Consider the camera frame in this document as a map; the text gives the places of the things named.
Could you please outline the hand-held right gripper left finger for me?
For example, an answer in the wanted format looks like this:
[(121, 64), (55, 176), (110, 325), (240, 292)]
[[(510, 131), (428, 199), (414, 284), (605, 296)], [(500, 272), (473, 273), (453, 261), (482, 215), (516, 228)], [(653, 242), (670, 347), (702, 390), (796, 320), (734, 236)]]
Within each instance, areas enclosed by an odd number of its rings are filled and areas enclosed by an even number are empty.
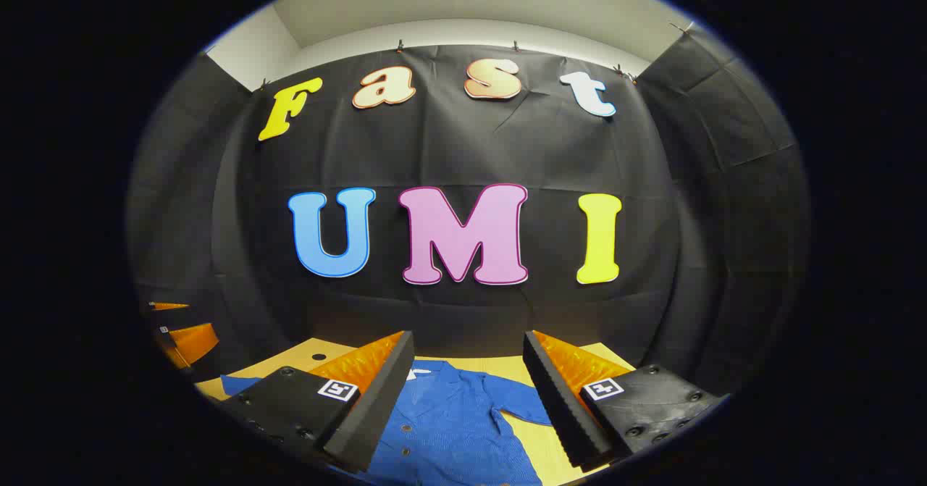
[(400, 331), (307, 372), (282, 365), (216, 406), (301, 462), (366, 472), (413, 361)]

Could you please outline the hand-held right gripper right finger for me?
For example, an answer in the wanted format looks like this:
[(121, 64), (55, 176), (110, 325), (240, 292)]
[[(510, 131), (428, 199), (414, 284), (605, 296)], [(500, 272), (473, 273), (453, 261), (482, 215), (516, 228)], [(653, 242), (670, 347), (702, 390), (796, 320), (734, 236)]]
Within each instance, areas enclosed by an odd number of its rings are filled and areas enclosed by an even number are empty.
[(572, 466), (593, 472), (691, 429), (727, 400), (662, 364), (636, 369), (540, 331), (522, 358)]

